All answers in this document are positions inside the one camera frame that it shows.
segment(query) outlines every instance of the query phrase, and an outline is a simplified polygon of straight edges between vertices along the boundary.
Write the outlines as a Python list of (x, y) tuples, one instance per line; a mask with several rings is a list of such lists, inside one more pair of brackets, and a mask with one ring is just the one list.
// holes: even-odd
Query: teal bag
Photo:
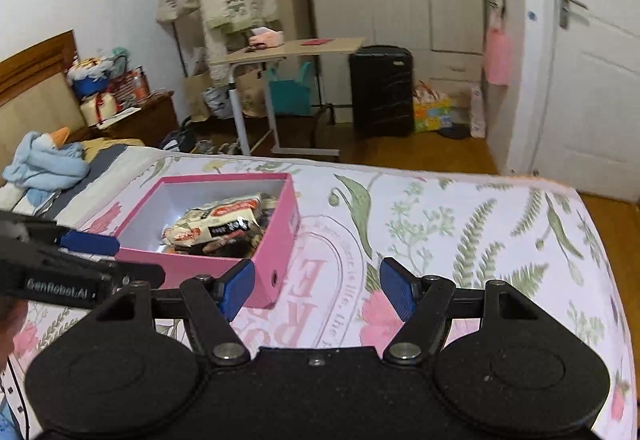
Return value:
[(309, 68), (311, 63), (304, 63), (296, 80), (281, 80), (273, 67), (269, 68), (269, 90), (276, 115), (311, 115), (311, 88), (306, 85)]

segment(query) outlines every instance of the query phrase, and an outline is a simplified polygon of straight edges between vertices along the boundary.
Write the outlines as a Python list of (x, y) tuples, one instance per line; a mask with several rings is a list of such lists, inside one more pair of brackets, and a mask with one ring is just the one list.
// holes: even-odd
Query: pink box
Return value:
[(300, 224), (293, 181), (289, 174), (228, 174), (169, 176), (156, 185), (126, 217), (115, 233), (120, 241), (117, 260), (156, 263), (166, 272), (162, 288), (177, 288), (198, 274), (219, 277), (239, 260), (163, 254), (162, 231), (187, 210), (223, 198), (267, 193), (278, 203), (252, 257), (255, 287), (247, 306), (265, 308), (278, 298)]

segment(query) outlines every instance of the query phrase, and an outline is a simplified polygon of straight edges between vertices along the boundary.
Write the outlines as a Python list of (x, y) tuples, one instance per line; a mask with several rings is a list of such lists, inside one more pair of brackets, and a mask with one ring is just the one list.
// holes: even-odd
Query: bedside table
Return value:
[(107, 138), (138, 138), (145, 146), (155, 147), (180, 125), (171, 102), (173, 92), (157, 94), (140, 106), (141, 110), (133, 115), (111, 124), (108, 128), (92, 128), (92, 134)]

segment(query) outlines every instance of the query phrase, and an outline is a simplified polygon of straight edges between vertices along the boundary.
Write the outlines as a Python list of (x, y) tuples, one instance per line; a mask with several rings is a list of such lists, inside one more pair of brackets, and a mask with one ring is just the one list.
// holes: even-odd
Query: metal screw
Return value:
[(213, 348), (213, 354), (219, 359), (238, 359), (244, 354), (244, 346), (238, 343), (222, 343)]
[(324, 366), (326, 364), (326, 361), (322, 357), (317, 356), (317, 357), (311, 357), (309, 359), (308, 364), (310, 366)]
[(413, 343), (396, 343), (389, 348), (389, 353), (396, 359), (411, 360), (422, 353), (420, 346)]

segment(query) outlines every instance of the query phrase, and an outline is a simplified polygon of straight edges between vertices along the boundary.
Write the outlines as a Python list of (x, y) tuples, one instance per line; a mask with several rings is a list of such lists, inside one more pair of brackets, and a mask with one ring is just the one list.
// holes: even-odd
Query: black suitcase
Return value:
[(365, 46), (349, 57), (353, 126), (363, 136), (414, 132), (414, 58), (396, 46)]

